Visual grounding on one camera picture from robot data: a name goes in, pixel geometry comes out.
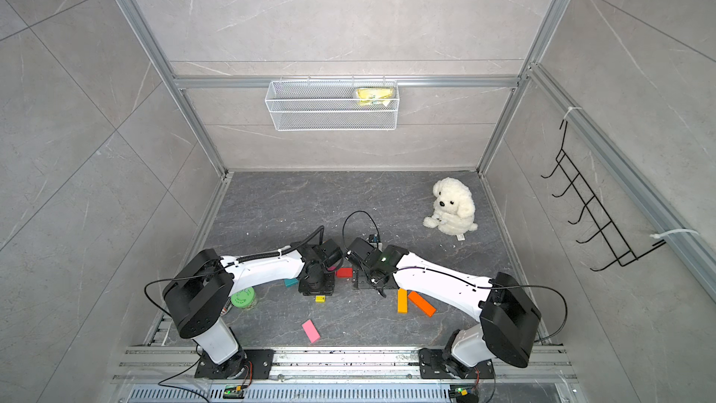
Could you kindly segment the red block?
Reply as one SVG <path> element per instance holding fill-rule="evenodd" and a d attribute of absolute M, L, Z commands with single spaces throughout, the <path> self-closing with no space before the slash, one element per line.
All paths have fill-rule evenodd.
<path fill-rule="evenodd" d="M 352 268 L 340 268 L 336 271 L 337 278 L 352 278 L 354 270 Z"/>

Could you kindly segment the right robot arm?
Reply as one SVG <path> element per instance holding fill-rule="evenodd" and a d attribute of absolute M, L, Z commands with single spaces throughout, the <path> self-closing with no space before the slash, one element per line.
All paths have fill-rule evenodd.
<path fill-rule="evenodd" d="M 509 274 L 499 272 L 494 278 L 464 274 L 430 263 L 406 248 L 392 244 L 381 248 L 360 238 L 344 246 L 348 261 L 378 293 L 394 284 L 410 297 L 427 295 L 477 321 L 451 334 L 440 358 L 429 361 L 434 371 L 466 378 L 478 364 L 494 359 L 525 369 L 535 343 L 550 338 L 537 336 L 542 313 L 525 292 L 527 287 Z"/>

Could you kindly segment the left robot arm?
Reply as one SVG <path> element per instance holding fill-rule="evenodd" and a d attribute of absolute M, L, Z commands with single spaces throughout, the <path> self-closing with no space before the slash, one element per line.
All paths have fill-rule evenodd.
<path fill-rule="evenodd" d="M 176 276 L 151 281 L 165 287 L 162 304 L 150 302 L 171 317 L 181 338 L 199 348 L 197 378 L 266 379 L 274 352 L 244 350 L 223 320 L 227 308 L 236 307 L 238 299 L 253 300 L 256 287 L 276 281 L 298 282 L 305 296 L 328 296 L 343 257 L 339 244 L 324 240 L 322 226 L 302 241 L 243 257 L 221 256 L 207 248 Z"/>

